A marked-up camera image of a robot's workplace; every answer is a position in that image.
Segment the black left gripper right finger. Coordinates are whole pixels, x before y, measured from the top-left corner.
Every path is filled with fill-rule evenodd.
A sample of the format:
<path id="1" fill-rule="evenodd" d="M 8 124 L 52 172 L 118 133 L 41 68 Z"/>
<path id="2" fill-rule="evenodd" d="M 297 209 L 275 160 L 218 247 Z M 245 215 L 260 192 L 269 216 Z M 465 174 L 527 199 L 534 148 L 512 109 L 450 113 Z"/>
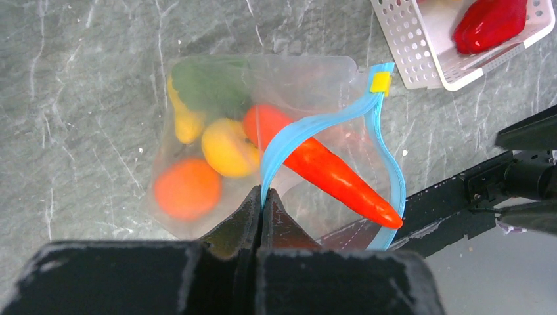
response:
<path id="1" fill-rule="evenodd" d="M 256 314 L 443 314 L 434 275 L 412 251 L 274 247 L 263 224 Z"/>

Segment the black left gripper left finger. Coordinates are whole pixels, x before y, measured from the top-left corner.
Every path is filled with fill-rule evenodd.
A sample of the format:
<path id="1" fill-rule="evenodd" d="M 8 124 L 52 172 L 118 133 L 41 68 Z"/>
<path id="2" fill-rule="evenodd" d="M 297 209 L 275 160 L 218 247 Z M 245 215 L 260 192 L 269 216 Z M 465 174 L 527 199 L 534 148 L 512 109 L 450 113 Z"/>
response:
<path id="1" fill-rule="evenodd" d="M 25 265 L 3 314 L 253 314 L 261 189 L 194 241 L 56 241 Z"/>

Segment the orange toy orange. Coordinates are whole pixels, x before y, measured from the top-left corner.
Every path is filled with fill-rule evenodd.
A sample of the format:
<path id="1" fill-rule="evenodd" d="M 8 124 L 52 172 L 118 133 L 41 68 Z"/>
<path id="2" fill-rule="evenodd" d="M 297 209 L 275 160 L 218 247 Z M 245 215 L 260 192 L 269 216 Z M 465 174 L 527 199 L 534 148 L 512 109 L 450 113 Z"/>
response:
<path id="1" fill-rule="evenodd" d="M 153 184 L 155 200 L 166 214 L 193 221 L 220 201 L 221 176 L 204 159 L 181 160 L 160 174 Z"/>

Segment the yellow toy pear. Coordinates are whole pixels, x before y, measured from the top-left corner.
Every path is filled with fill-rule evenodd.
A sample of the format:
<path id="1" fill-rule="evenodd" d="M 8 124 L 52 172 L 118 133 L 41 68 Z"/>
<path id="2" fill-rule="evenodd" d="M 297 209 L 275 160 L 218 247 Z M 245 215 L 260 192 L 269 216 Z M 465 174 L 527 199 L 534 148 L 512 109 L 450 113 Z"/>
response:
<path id="1" fill-rule="evenodd" d="M 207 163 L 224 177 L 242 178 L 259 169 L 259 150 L 239 121 L 216 119 L 203 132 L 201 146 Z"/>

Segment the clear zip top bag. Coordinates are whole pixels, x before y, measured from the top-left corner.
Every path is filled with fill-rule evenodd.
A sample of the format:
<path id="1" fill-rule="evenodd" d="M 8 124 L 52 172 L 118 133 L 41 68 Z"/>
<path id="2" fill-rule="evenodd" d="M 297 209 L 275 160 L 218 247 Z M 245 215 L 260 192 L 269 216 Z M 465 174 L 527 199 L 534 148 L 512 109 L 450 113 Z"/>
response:
<path id="1" fill-rule="evenodd" d="M 210 119 L 205 114 L 204 130 L 193 143 L 183 144 L 177 140 L 167 79 L 176 63 L 194 56 L 171 61 L 165 73 L 169 107 L 146 199 L 147 211 L 167 231 L 183 240 L 201 238 L 231 216 L 251 189 L 258 186 L 261 189 L 261 205 L 270 205 L 271 198 L 275 196 L 284 207 L 283 214 L 278 218 L 278 232 L 286 236 L 287 245 L 298 246 L 300 242 L 294 238 L 294 233 L 301 232 L 311 245 L 322 247 L 319 243 L 321 237 L 360 219 L 386 231 L 390 238 L 394 237 L 401 228 L 386 228 L 360 216 L 282 164 L 302 142 L 314 137 L 342 158 L 403 219 L 405 179 L 384 143 L 381 130 L 382 107 L 389 93 L 394 63 L 376 64 L 362 72 L 347 56 L 199 56 L 247 59 L 254 77 L 252 106 L 263 103 L 274 105 L 294 122 L 274 137 L 270 143 L 270 154 L 264 154 L 255 145 L 260 158 L 259 169 L 255 173 L 242 178 L 220 175 L 223 183 L 221 199 L 209 213 L 196 220 L 176 219 L 158 206 L 153 192 L 154 181 L 181 160 L 205 160 L 202 134 L 213 121 L 226 117 Z"/>

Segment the orange toy carrot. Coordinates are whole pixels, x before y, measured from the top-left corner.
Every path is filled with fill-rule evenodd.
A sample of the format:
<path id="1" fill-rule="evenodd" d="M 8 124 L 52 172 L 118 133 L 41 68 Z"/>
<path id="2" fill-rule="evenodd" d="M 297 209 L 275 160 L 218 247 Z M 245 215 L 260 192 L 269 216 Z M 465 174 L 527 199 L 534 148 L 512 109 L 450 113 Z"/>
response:
<path id="1" fill-rule="evenodd" d="M 249 140 L 270 154 L 271 141 L 293 122 L 276 106 L 263 103 L 247 111 L 242 126 Z M 282 164 L 360 216 L 386 228 L 402 227 L 403 219 L 393 206 L 316 138 L 302 142 Z"/>

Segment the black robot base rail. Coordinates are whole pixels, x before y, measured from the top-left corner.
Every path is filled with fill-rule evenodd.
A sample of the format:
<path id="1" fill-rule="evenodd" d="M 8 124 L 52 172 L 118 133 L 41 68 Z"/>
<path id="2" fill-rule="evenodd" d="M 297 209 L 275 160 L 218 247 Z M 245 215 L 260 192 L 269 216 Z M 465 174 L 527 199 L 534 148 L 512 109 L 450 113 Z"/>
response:
<path id="1" fill-rule="evenodd" d="M 497 225 L 509 232 L 556 231 L 556 108 L 500 130 L 504 152 L 406 200 L 394 237 L 360 219 L 319 239 L 327 249 L 406 248 L 432 255 Z"/>

